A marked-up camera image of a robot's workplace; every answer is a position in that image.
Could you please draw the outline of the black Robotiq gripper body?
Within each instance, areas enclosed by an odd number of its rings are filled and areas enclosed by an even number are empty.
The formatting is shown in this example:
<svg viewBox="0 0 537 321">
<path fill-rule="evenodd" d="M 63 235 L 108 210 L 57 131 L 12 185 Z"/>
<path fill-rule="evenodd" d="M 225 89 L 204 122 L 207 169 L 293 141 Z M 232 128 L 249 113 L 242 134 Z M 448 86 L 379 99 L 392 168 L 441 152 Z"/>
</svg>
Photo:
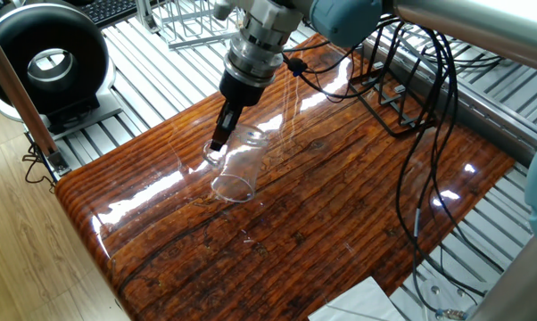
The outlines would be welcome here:
<svg viewBox="0 0 537 321">
<path fill-rule="evenodd" d="M 246 107 L 257 104 L 264 90 L 264 87 L 245 84 L 234 78 L 228 71 L 223 73 L 219 83 L 219 91 L 230 103 Z"/>
</svg>

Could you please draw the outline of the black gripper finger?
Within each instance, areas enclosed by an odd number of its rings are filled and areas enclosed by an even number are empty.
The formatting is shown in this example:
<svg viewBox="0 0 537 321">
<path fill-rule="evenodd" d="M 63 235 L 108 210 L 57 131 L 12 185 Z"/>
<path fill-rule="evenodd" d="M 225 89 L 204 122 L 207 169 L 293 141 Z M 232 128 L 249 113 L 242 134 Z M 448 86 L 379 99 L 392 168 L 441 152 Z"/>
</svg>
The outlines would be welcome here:
<svg viewBox="0 0 537 321">
<path fill-rule="evenodd" d="M 226 130 L 229 133 L 231 133 L 235 129 L 242 111 L 243 106 L 240 105 L 229 105 L 227 107 Z"/>
<path fill-rule="evenodd" d="M 227 107 L 229 105 L 233 105 L 230 101 L 225 101 L 223 104 L 220 114 L 216 121 L 216 127 L 211 139 L 211 149 L 213 151 L 219 151 L 223 145 L 227 142 L 230 134 L 226 130 L 226 115 L 227 115 Z"/>
</svg>

